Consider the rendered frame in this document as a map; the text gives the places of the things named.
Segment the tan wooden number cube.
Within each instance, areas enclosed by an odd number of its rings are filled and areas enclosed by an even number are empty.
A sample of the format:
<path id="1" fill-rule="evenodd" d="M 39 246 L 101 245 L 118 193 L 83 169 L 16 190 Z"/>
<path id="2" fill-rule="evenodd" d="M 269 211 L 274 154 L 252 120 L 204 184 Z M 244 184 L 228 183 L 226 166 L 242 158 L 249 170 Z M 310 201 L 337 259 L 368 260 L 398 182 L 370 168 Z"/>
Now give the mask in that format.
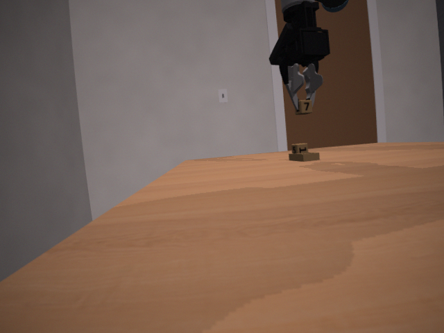
<path id="1" fill-rule="evenodd" d="M 307 144 L 292 144 L 292 153 L 293 154 L 307 154 L 308 153 L 308 145 Z"/>
<path id="2" fill-rule="evenodd" d="M 295 109 L 295 114 L 310 114 L 312 113 L 312 102 L 311 100 L 301 100 L 299 103 L 299 110 Z"/>

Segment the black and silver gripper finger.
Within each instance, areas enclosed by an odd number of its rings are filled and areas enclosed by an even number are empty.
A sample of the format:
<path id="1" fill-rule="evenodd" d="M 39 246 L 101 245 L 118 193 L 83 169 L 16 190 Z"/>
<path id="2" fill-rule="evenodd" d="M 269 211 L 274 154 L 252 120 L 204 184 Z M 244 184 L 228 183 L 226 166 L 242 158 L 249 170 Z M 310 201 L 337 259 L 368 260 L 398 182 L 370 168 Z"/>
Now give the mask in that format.
<path id="1" fill-rule="evenodd" d="M 285 56 L 280 54 L 280 73 L 282 80 L 287 88 L 289 96 L 296 110 L 299 110 L 299 98 L 297 91 L 304 85 L 305 77 L 300 74 L 299 64 L 292 65 L 292 62 Z"/>
<path id="2" fill-rule="evenodd" d="M 323 84 L 323 77 L 318 74 L 318 61 L 309 61 L 302 74 L 304 75 L 306 82 L 306 100 L 311 100 L 313 107 L 316 90 Z"/>

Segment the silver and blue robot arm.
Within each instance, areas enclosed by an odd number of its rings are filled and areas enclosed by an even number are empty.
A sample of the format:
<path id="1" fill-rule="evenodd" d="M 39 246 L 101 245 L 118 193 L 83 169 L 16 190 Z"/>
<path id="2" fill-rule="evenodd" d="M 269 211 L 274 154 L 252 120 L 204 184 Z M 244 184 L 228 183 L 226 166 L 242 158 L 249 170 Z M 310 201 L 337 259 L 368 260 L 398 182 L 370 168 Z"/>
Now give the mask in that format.
<path id="1" fill-rule="evenodd" d="M 345 8 L 349 0 L 281 0 L 282 13 L 289 7 L 301 4 L 303 1 L 309 2 L 321 2 L 322 7 L 328 12 L 338 12 Z M 285 39 L 288 38 L 293 29 L 291 27 L 291 23 L 286 23 L 277 43 L 269 57 L 269 61 L 271 65 L 279 65 L 280 54 L 283 52 L 282 46 L 284 45 Z"/>

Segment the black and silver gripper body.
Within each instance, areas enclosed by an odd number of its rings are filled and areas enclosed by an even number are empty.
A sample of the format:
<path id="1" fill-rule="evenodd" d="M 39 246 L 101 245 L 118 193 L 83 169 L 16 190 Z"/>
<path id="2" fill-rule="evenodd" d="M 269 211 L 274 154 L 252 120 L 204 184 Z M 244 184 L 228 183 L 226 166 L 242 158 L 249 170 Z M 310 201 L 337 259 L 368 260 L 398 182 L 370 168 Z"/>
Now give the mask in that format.
<path id="1" fill-rule="evenodd" d="M 318 9 L 318 2 L 303 1 L 283 12 L 284 21 L 291 23 L 293 31 L 285 39 L 286 42 L 284 42 L 282 49 L 293 66 L 298 63 L 305 67 L 309 61 L 319 61 L 330 54 L 328 30 L 323 30 L 316 25 L 316 11 Z"/>

